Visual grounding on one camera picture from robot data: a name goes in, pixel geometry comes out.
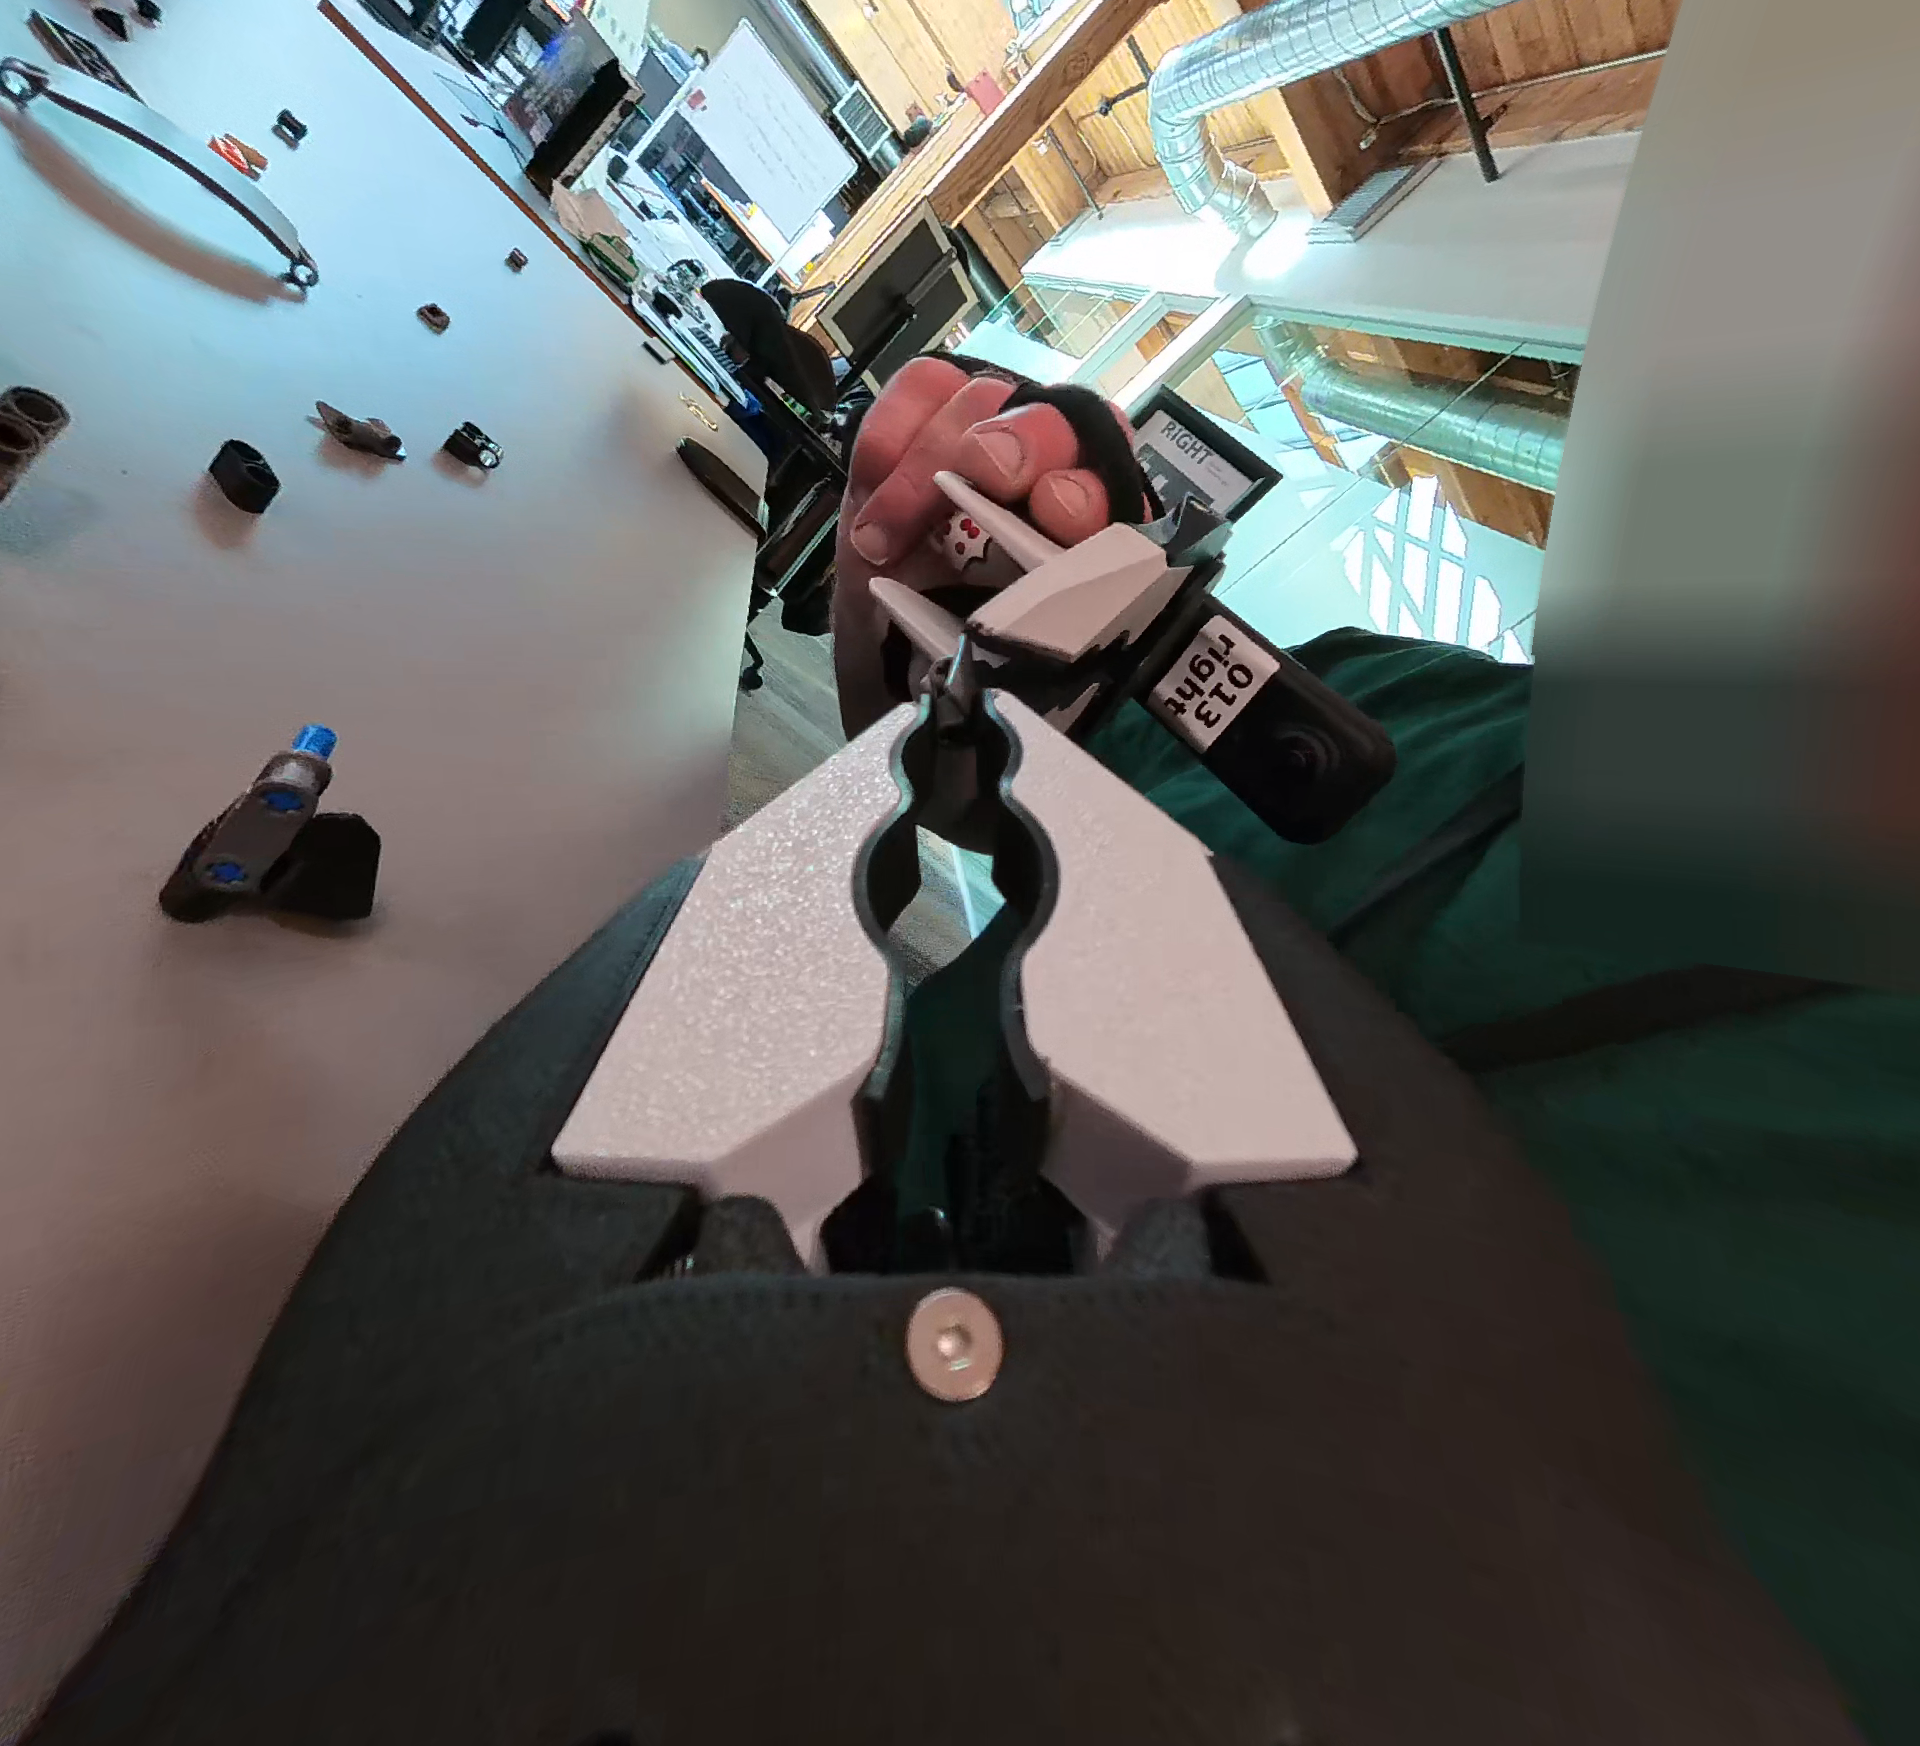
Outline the grey framed monitor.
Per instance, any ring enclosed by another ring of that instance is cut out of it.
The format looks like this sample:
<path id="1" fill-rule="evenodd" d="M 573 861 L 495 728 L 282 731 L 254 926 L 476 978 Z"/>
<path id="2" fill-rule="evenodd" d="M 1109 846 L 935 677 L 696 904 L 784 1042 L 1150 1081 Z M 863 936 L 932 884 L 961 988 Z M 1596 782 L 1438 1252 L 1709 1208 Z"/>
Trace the grey framed monitor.
<path id="1" fill-rule="evenodd" d="M 964 245 L 921 201 L 829 294 L 818 324 L 846 362 L 843 387 L 883 389 L 979 311 Z"/>

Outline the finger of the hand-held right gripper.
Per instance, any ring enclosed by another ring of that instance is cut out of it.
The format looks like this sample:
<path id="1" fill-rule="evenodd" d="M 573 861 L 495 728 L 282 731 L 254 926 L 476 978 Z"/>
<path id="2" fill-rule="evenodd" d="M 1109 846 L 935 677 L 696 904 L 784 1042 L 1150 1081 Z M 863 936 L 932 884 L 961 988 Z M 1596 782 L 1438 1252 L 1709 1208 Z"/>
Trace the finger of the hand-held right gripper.
<path id="1" fill-rule="evenodd" d="M 1074 659 L 1017 643 L 973 643 L 971 654 L 987 689 L 1059 732 L 1101 724 L 1129 696 L 1140 668 L 1135 643 L 1107 643 Z"/>
<path id="2" fill-rule="evenodd" d="M 987 597 L 964 634 L 1004 662 L 1070 668 L 1140 640 L 1187 583 L 1158 541 L 1109 526 Z"/>

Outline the black oval pad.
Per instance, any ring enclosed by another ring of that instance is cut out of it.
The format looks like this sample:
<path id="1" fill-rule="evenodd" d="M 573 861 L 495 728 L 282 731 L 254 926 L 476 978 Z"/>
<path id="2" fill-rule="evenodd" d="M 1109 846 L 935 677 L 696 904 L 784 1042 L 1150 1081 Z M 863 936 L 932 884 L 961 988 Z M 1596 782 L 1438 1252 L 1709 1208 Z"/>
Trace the black oval pad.
<path id="1" fill-rule="evenodd" d="M 679 439 L 676 457 L 696 484 L 747 530 L 755 546 L 767 541 L 767 505 L 759 491 L 747 486 L 730 463 L 696 439 Z"/>

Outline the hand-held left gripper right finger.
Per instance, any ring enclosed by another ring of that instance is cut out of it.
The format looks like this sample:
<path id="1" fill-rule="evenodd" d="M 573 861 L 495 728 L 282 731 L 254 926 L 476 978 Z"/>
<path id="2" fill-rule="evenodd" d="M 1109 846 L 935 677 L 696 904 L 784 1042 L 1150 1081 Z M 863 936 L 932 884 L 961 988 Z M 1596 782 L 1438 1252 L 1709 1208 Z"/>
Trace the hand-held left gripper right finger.
<path id="1" fill-rule="evenodd" d="M 1089 1264 L 1152 1203 L 1323 1183 L 1358 1144 L 1209 847 L 1016 700 L 970 978 L 968 1239 Z"/>

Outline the person's green shirt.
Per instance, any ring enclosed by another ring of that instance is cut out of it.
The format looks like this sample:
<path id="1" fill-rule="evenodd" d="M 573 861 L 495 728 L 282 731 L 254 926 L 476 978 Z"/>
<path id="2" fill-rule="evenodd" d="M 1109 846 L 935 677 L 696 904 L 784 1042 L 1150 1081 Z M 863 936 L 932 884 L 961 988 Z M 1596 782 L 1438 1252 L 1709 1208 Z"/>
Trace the person's green shirt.
<path id="1" fill-rule="evenodd" d="M 1680 970 L 1523 928 L 1527 668 L 1365 629 L 1298 660 L 1398 752 L 1323 846 L 1285 846 L 1142 705 L 1091 752 L 1449 1055 Z M 1916 998 L 1832 989 L 1478 1087 L 1602 1262 L 1742 1557 L 1863 1738 L 1916 1743 Z"/>

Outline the dark lego tyres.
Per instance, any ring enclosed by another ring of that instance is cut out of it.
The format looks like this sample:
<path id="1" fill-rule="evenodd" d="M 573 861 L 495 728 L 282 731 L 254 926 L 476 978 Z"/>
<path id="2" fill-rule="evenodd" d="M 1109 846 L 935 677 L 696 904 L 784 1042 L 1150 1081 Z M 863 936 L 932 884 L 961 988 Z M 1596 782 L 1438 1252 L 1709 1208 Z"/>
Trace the dark lego tyres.
<path id="1" fill-rule="evenodd" d="M 16 486 L 42 461 L 46 451 L 66 433 L 70 415 L 60 398 L 25 384 L 3 390 L 3 478 L 0 499 L 7 504 Z"/>

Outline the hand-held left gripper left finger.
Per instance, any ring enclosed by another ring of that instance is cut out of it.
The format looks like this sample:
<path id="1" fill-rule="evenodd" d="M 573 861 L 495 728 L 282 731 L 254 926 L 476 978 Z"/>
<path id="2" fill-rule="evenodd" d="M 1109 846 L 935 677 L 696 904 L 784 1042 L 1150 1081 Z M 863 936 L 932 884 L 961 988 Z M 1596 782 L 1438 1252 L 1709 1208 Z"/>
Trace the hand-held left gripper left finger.
<path id="1" fill-rule="evenodd" d="M 708 849 L 553 1144 L 561 1175 L 762 1199 L 824 1267 L 891 986 L 852 874 L 898 809 L 913 720 L 894 709 Z"/>

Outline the thin black lego piece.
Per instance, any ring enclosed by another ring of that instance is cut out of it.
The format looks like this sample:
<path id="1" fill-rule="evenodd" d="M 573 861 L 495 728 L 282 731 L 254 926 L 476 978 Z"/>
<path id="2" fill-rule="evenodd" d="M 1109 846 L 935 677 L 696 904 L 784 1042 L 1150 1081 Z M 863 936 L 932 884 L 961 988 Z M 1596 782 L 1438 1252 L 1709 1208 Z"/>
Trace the thin black lego piece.
<path id="1" fill-rule="evenodd" d="M 929 679 L 919 822 L 949 846 L 995 856 L 1005 744 L 968 640 Z"/>

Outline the whiteboard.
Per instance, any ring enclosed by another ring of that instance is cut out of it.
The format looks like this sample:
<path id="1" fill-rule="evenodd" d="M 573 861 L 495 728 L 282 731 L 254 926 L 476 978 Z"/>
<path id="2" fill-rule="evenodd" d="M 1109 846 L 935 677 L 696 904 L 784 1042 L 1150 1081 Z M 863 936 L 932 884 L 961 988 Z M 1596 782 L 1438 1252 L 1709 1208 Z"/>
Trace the whiteboard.
<path id="1" fill-rule="evenodd" d="M 856 174 L 852 153 L 747 21 L 686 81 L 679 109 L 787 245 Z"/>

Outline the black office chair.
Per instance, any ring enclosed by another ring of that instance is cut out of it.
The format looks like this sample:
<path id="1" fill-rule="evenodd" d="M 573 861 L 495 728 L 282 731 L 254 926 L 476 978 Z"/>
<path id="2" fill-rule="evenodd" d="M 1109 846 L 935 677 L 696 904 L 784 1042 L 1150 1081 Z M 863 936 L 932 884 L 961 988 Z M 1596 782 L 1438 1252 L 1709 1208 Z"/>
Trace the black office chair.
<path id="1" fill-rule="evenodd" d="M 831 426 L 839 389 L 829 355 L 755 286 L 709 280 L 701 299 L 722 329 L 737 384 L 772 434 L 765 493 L 772 526 L 755 555 L 755 607 L 776 601 L 784 629 L 824 636 L 832 530 L 846 484 L 843 444 Z"/>

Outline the person's right hand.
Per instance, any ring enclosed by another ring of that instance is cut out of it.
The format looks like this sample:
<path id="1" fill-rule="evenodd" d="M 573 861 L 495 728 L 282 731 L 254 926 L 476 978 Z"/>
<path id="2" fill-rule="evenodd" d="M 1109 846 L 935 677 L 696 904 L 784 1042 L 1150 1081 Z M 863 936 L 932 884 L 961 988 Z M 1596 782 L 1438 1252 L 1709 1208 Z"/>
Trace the person's right hand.
<path id="1" fill-rule="evenodd" d="M 855 437 L 836 530 L 843 574 L 896 574 L 941 530 L 953 476 L 1054 543 L 1158 515 L 1123 417 L 1096 392 L 925 356 L 877 394 Z"/>

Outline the dark lego piece blue pins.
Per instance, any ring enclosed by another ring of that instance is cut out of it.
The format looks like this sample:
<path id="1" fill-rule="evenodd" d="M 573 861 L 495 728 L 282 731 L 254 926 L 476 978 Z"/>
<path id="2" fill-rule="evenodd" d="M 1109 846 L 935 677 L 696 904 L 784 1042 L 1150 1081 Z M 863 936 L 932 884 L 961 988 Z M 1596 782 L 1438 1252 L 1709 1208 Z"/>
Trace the dark lego piece blue pins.
<path id="1" fill-rule="evenodd" d="M 376 906 L 382 839 L 357 812 L 326 811 L 337 734 L 309 723 L 209 822 L 157 894 L 162 918 L 204 923 L 266 911 L 359 923 Z"/>

